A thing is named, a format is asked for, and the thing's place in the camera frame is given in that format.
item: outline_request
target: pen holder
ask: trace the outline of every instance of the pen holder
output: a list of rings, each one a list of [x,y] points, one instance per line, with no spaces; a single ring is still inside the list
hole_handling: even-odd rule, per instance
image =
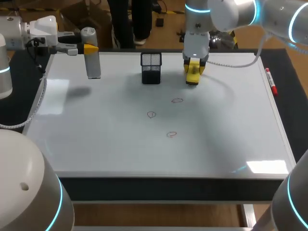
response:
[[[141,53],[142,83],[160,84],[161,53]]]

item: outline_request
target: yellow object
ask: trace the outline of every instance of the yellow object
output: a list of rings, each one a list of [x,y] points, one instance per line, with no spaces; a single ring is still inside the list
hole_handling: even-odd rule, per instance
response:
[[[98,52],[98,47],[92,46],[90,44],[85,44],[83,49],[84,54],[92,54],[94,52]]]
[[[186,75],[186,83],[189,85],[198,85],[200,80],[200,64],[191,61]]]
[[[205,66],[200,66],[200,74],[204,72]]]
[[[185,70],[185,73],[187,73],[187,71],[188,71],[188,67],[189,67],[189,64],[184,64],[184,70]]]

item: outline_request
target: white cable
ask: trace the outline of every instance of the white cable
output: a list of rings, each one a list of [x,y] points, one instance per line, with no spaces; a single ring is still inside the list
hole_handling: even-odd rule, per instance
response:
[[[21,123],[21,124],[17,124],[17,125],[13,125],[13,126],[7,126],[7,125],[0,124],[1,129],[21,128],[24,125],[28,124],[33,119],[35,114],[38,112],[40,105],[42,104],[42,101],[44,99],[44,95],[45,95],[45,92],[46,92],[46,88],[47,88],[47,78],[45,76],[43,76],[43,78],[41,80],[44,81],[43,91],[42,91],[42,94],[40,95],[40,98],[39,98],[39,101],[38,101],[38,104],[37,104],[37,107],[36,107],[34,113],[24,123]]]
[[[215,63],[215,62],[211,62],[211,61],[207,61],[207,63],[209,64],[213,64],[213,65],[217,65],[217,66],[224,66],[224,67],[232,67],[232,68],[242,68],[242,67],[248,67],[248,66],[251,66],[253,64],[255,64],[256,61],[258,61],[258,58],[260,57],[260,54],[261,54],[261,51],[262,51],[262,47],[263,47],[263,44],[264,42],[269,39],[271,37],[271,35],[269,34],[265,34],[260,43],[259,43],[259,48],[258,48],[258,52],[257,52],[257,55],[254,59],[253,62],[249,63],[249,64],[245,64],[245,65],[239,65],[239,66],[234,66],[234,65],[229,65],[229,64],[219,64],[219,63]]]
[[[302,54],[308,54],[307,50],[301,49],[298,46],[296,46],[295,44],[290,43],[287,39],[282,38],[282,37],[277,37],[282,43],[284,43],[285,45],[287,45],[288,47],[290,47],[291,49],[302,53]]]

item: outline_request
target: drawn circle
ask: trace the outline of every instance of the drawn circle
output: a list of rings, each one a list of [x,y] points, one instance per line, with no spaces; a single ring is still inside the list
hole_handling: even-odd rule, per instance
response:
[[[167,133],[167,137],[169,137],[169,138],[173,138],[173,137],[175,137],[177,135],[177,132],[176,131],[171,131],[171,132],[168,132]]]
[[[180,103],[180,102],[183,102],[184,100],[183,99],[181,99],[181,98],[175,98],[175,99],[173,99],[171,102],[173,102],[173,103]]]
[[[156,113],[155,112],[148,112],[148,117],[150,118],[150,119],[152,119],[153,117],[155,117],[156,116]]]

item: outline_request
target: red marker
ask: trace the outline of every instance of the red marker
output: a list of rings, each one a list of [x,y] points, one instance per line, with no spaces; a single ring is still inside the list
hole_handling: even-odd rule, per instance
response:
[[[270,70],[266,68],[265,73],[266,73],[266,77],[268,78],[269,85],[270,85],[271,91],[273,92],[273,95],[277,96],[278,95],[277,88],[275,86],[273,77],[271,76]]]

